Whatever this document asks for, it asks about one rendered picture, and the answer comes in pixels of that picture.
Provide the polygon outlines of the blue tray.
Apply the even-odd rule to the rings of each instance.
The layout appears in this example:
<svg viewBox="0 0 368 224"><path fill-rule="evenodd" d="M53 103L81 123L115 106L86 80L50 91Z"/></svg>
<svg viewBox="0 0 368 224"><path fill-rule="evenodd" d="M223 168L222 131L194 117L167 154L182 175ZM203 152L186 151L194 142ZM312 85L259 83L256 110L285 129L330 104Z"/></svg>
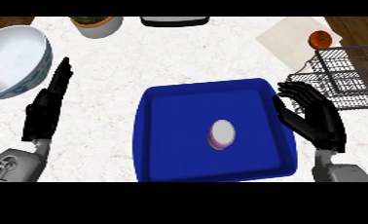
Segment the blue tray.
<svg viewBox="0 0 368 224"><path fill-rule="evenodd" d="M296 144L263 79L149 88L133 127L141 182L231 181L296 172Z"/></svg>

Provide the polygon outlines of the black and grey appliance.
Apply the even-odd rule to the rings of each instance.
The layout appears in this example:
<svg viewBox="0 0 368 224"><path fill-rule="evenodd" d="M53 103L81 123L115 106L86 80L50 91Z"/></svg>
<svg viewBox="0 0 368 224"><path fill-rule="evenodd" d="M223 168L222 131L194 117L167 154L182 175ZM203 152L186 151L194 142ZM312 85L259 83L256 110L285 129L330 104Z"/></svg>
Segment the black and grey appliance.
<svg viewBox="0 0 368 224"><path fill-rule="evenodd" d="M142 17L141 22L145 26L185 27L203 25L208 19L208 17Z"/></svg>

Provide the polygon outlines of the grey plant pot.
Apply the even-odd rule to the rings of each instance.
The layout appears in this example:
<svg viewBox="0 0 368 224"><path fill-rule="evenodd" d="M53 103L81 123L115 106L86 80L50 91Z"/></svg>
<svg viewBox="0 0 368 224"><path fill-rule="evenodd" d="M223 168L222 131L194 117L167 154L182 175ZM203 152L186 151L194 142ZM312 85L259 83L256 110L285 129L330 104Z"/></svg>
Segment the grey plant pot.
<svg viewBox="0 0 368 224"><path fill-rule="evenodd" d="M123 25L123 17L108 17L96 23L83 24L78 23L74 19L74 23L80 34L90 39L101 39L112 35Z"/></svg>

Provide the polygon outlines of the white patterned bowl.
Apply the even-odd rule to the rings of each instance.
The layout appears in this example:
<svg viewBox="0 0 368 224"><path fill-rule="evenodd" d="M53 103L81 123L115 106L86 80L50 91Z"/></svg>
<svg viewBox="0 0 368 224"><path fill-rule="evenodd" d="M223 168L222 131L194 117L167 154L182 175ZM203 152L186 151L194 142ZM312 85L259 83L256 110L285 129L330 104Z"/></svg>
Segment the white patterned bowl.
<svg viewBox="0 0 368 224"><path fill-rule="evenodd" d="M43 82L52 66L52 47L28 25L0 29L0 99L18 96Z"/></svg>

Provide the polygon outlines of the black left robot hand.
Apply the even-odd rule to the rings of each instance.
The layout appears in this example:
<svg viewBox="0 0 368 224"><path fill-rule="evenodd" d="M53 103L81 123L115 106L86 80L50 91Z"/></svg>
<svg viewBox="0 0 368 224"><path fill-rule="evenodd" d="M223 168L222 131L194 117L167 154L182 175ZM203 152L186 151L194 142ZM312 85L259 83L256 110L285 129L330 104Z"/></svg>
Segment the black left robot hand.
<svg viewBox="0 0 368 224"><path fill-rule="evenodd" d="M73 75L70 59L65 57L55 71L49 87L39 92L33 104L27 106L22 141L52 138Z"/></svg>

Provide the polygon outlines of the pale cutting board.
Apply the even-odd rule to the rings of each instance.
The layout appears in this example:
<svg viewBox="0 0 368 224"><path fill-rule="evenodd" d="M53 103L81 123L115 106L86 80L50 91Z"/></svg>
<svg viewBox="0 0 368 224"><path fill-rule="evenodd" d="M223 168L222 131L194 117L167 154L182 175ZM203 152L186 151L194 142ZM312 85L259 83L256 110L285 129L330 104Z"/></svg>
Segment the pale cutting board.
<svg viewBox="0 0 368 224"><path fill-rule="evenodd" d="M333 46L340 44L341 36L315 18L288 17L282 19L257 37L259 43L296 72L313 57L315 50L309 46L309 36L324 30L333 37Z"/></svg>

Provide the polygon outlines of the can with purple rim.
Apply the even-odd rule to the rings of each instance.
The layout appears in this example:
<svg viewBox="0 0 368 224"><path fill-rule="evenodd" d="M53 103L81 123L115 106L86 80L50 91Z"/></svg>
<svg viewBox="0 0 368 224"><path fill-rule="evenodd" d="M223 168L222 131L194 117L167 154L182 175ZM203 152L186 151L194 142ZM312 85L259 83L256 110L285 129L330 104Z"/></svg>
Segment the can with purple rim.
<svg viewBox="0 0 368 224"><path fill-rule="evenodd" d="M216 150L226 149L235 141L237 129L228 120L217 120L208 131L208 143Z"/></svg>

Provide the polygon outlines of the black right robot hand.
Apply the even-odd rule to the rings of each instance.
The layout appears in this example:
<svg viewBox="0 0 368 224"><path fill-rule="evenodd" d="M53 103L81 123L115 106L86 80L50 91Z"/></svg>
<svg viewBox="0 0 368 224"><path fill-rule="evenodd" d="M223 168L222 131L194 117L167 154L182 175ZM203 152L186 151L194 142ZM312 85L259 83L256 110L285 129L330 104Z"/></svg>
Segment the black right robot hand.
<svg viewBox="0 0 368 224"><path fill-rule="evenodd" d="M293 113L282 102L293 99L305 110L305 117ZM344 152L346 132L334 103L303 82L279 83L279 93L272 97L282 124L310 141L316 149Z"/></svg>

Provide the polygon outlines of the red tomato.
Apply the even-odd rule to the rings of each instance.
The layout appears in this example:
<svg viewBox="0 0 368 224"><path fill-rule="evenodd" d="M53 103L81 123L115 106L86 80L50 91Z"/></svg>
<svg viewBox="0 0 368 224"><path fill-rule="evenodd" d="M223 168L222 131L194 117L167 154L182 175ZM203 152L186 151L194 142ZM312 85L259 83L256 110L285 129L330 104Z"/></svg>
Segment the red tomato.
<svg viewBox="0 0 368 224"><path fill-rule="evenodd" d="M315 31L309 35L308 43L315 50L330 48L333 45L331 34L324 30Z"/></svg>

